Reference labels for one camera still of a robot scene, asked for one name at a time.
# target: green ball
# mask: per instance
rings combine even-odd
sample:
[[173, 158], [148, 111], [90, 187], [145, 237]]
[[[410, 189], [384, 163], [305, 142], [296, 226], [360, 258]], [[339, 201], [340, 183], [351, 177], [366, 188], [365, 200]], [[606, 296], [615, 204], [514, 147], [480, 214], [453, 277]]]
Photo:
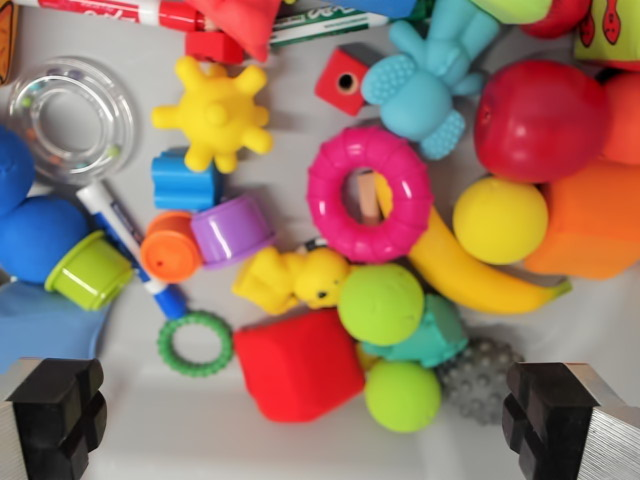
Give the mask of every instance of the green ball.
[[357, 340], [395, 345], [420, 325], [424, 292], [418, 280], [400, 265], [358, 267], [342, 287], [338, 313], [344, 328]]
[[383, 427], [413, 433], [429, 425], [440, 410], [440, 383], [432, 370], [416, 363], [379, 361], [364, 389], [369, 413]]

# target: blue toy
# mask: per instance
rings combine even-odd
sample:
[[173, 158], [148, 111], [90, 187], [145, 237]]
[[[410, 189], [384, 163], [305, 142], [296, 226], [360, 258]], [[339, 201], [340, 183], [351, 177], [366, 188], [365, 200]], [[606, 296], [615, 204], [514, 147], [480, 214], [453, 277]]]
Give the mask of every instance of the blue toy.
[[0, 126], [0, 215], [6, 215], [27, 198], [35, 176], [27, 144]]
[[329, 3], [377, 13], [391, 18], [406, 18], [416, 7], [417, 0], [330, 0]]
[[85, 312], [41, 287], [0, 288], [0, 374], [21, 357], [90, 359], [107, 310]]
[[220, 203], [222, 175], [213, 166], [193, 172], [185, 166], [185, 151], [168, 150], [153, 160], [156, 208], [207, 210]]
[[420, 362], [425, 368], [455, 357], [469, 343], [456, 307], [438, 295], [427, 295], [425, 305], [422, 322], [411, 337], [389, 347], [364, 343], [364, 351], [393, 362]]
[[44, 284], [58, 262], [89, 232], [84, 216], [66, 200], [28, 198], [0, 217], [0, 266], [22, 281]]
[[440, 160], [465, 129], [453, 97], [480, 93], [484, 79], [469, 69], [499, 29], [497, 20], [469, 0], [437, 0], [426, 40], [406, 22], [391, 27], [391, 42], [402, 53], [369, 70], [362, 94], [381, 105], [389, 130], [419, 142], [428, 158]]

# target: yellow duck toy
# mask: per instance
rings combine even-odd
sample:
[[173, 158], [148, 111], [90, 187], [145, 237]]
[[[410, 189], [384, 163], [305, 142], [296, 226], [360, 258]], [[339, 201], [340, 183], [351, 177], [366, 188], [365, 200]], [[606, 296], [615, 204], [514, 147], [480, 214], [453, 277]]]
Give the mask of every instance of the yellow duck toy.
[[352, 268], [328, 248], [301, 254], [267, 247], [242, 266], [232, 291], [270, 315], [281, 315], [300, 302], [314, 310], [335, 307]]

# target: teal toy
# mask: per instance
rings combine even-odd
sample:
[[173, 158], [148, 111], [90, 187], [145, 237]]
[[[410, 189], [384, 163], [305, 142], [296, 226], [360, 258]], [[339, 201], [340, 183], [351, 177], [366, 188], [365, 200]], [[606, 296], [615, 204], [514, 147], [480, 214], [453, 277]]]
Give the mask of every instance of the teal toy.
[[424, 316], [411, 337], [388, 347], [364, 343], [363, 348], [392, 362], [419, 362], [425, 368], [433, 368], [455, 357], [468, 343], [453, 303], [438, 295], [427, 295]]
[[440, 160], [465, 129], [453, 97], [481, 92], [483, 76], [469, 70], [499, 30], [498, 21], [470, 0], [437, 0], [426, 40], [406, 22], [391, 27], [391, 42], [401, 53], [369, 70], [362, 94], [381, 105], [389, 130], [419, 142], [427, 158]]

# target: blue teether toy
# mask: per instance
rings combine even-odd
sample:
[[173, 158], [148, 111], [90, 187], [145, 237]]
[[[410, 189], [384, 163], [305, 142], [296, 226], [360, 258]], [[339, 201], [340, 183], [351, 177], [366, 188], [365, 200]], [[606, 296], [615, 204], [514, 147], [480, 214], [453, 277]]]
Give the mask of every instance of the blue teether toy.
[[402, 53], [371, 68], [362, 94], [381, 105], [389, 130], [419, 142], [428, 158], [440, 160], [455, 149], [465, 129], [453, 97], [480, 93], [483, 77], [469, 69], [499, 28], [469, 0], [437, 0], [426, 40], [406, 22], [391, 27], [391, 42]]

